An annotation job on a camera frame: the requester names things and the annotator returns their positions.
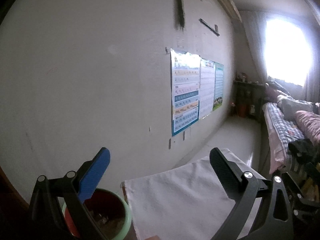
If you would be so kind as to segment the dark bedside cabinet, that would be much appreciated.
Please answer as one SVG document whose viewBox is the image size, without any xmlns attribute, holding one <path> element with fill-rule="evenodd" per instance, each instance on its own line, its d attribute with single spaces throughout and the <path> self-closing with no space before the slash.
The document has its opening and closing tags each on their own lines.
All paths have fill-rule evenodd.
<svg viewBox="0 0 320 240">
<path fill-rule="evenodd" d="M 261 122 L 264 95 L 263 83 L 250 81 L 246 73 L 236 73 L 233 81 L 233 103 L 237 116 Z"/>
</svg>

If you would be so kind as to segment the white table cloth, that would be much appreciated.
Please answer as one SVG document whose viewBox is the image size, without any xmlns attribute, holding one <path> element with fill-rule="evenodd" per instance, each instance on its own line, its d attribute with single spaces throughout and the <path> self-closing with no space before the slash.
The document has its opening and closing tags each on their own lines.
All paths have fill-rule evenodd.
<svg viewBox="0 0 320 240">
<path fill-rule="evenodd" d="M 204 148 L 187 164 L 122 183 L 131 209 L 126 239 L 211 239 L 231 212 Z"/>
</svg>

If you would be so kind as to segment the pink floral pillow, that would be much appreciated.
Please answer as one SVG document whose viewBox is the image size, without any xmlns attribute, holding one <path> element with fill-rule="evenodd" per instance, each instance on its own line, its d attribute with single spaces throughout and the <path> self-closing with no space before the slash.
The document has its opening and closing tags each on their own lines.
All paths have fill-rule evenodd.
<svg viewBox="0 0 320 240">
<path fill-rule="evenodd" d="M 312 142 L 313 146 L 319 146 L 319 115 L 307 111 L 296 111 L 294 117 L 298 128 Z"/>
</svg>

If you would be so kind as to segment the bright window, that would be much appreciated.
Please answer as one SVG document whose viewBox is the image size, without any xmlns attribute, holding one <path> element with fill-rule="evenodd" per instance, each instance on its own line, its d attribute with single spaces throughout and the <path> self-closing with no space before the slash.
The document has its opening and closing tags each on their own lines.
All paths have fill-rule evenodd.
<svg viewBox="0 0 320 240">
<path fill-rule="evenodd" d="M 313 66 L 313 49 L 302 28 L 282 18 L 267 20 L 264 62 L 268 77 L 303 87 Z"/>
</svg>

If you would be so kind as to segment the green rimmed red trash bin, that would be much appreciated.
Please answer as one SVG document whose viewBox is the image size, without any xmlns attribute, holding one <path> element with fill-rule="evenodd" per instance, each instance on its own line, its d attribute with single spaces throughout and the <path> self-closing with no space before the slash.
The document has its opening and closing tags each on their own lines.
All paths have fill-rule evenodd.
<svg viewBox="0 0 320 240">
<path fill-rule="evenodd" d="M 112 191 L 95 189 L 83 202 L 76 193 L 65 197 L 70 229 L 62 216 L 62 232 L 56 239 L 125 239 L 129 233 L 132 215 L 125 200 Z"/>
</svg>

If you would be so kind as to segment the white chart wall poster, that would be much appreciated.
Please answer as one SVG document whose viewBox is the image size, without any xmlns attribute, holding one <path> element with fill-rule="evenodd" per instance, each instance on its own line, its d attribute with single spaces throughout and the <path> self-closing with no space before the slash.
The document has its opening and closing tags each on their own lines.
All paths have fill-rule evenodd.
<svg viewBox="0 0 320 240">
<path fill-rule="evenodd" d="M 200 65 L 200 113 L 199 119 L 213 110 L 215 88 L 215 63 L 201 58 Z"/>
</svg>

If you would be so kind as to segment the blue pinyin wall poster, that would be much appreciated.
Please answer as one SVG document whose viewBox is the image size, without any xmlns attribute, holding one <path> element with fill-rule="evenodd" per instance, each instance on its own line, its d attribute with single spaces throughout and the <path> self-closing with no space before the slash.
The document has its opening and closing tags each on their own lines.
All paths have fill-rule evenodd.
<svg viewBox="0 0 320 240">
<path fill-rule="evenodd" d="M 170 50 L 171 59 L 171 134 L 177 135 L 199 120 L 199 55 Z"/>
</svg>

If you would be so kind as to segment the green bordered wall poster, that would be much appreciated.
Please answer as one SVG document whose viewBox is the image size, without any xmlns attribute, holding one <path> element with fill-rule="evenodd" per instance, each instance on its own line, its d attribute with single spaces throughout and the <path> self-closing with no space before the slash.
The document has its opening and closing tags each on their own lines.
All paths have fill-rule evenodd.
<svg viewBox="0 0 320 240">
<path fill-rule="evenodd" d="M 222 106 L 223 102 L 224 65 L 215 63 L 215 88 L 213 110 Z"/>
</svg>

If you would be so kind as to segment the black garment on bed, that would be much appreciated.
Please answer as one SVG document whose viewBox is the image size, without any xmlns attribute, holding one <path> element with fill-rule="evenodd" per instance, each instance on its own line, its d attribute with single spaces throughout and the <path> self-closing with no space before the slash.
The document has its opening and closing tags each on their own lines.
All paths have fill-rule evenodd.
<svg viewBox="0 0 320 240">
<path fill-rule="evenodd" d="M 309 139 L 298 139 L 289 142 L 288 150 L 299 164 L 319 163 L 319 146 L 314 146 Z"/>
</svg>

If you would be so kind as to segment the bed with plaid sheet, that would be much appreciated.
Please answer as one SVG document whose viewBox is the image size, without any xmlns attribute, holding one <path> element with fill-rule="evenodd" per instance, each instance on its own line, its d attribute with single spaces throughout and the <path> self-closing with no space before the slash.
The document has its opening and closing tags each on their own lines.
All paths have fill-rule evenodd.
<svg viewBox="0 0 320 240">
<path fill-rule="evenodd" d="M 307 139 L 298 128 L 294 114 L 296 111 L 307 111 L 319 115 L 319 100 L 304 101 L 293 98 L 289 91 L 276 81 L 265 83 L 266 98 L 262 106 L 268 134 L 270 161 L 269 174 L 286 171 L 303 173 L 305 164 L 299 164 L 288 150 L 288 143 Z"/>
</svg>

